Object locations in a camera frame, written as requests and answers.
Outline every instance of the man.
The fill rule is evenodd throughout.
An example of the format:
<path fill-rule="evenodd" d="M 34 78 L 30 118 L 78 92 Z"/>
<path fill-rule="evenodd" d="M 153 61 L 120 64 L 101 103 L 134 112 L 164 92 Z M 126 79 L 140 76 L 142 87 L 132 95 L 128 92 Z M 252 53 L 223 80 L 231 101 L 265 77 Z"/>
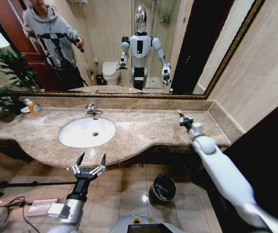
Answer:
<path fill-rule="evenodd" d="M 78 48 L 83 47 L 80 35 L 49 5 L 45 5 L 44 0 L 30 2 L 30 7 L 23 13 L 25 35 L 42 45 L 64 91 L 83 87 L 86 82 L 81 78 L 72 48 L 72 43 Z"/>

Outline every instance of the toilet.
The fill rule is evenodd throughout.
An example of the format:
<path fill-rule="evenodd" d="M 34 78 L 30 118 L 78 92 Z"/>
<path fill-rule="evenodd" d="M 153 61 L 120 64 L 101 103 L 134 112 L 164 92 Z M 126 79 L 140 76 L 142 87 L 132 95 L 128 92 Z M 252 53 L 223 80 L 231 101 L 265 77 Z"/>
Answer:
<path fill-rule="evenodd" d="M 104 62 L 102 66 L 103 77 L 110 86 L 116 86 L 120 76 L 120 70 L 117 70 L 117 62 Z"/>

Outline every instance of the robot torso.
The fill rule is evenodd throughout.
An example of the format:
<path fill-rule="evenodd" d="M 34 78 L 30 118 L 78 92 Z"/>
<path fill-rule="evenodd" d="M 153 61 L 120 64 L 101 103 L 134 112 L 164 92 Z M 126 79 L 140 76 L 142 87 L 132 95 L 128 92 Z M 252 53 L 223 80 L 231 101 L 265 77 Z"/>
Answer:
<path fill-rule="evenodd" d="M 145 67 L 150 54 L 151 38 L 148 35 L 133 35 L 130 38 L 130 53 L 134 67 Z"/>

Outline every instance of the faucet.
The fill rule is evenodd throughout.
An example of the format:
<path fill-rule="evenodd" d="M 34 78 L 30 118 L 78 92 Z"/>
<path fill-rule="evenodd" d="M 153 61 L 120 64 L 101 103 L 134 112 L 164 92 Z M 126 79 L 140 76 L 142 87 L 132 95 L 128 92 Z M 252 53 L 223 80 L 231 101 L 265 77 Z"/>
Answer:
<path fill-rule="evenodd" d="M 93 103 L 90 103 L 85 107 L 86 116 L 95 115 L 95 114 L 103 114 L 103 111 L 98 110 Z"/>

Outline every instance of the gold mirror frame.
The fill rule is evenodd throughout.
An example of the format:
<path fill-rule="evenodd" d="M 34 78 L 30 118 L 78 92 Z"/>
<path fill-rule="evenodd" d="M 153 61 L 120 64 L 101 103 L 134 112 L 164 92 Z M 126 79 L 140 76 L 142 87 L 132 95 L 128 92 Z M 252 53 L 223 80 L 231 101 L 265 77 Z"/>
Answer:
<path fill-rule="evenodd" d="M 230 59 L 236 52 L 245 33 L 253 22 L 265 0 L 254 0 L 237 34 L 231 42 L 225 56 L 213 75 L 208 88 L 203 95 L 173 95 L 173 94 L 123 94 L 123 93 L 66 93 L 66 92 L 10 92 L 9 96 L 42 96 L 42 97 L 111 97 L 111 98 L 151 98 L 151 99 L 207 99 L 215 84 L 221 77 Z"/>

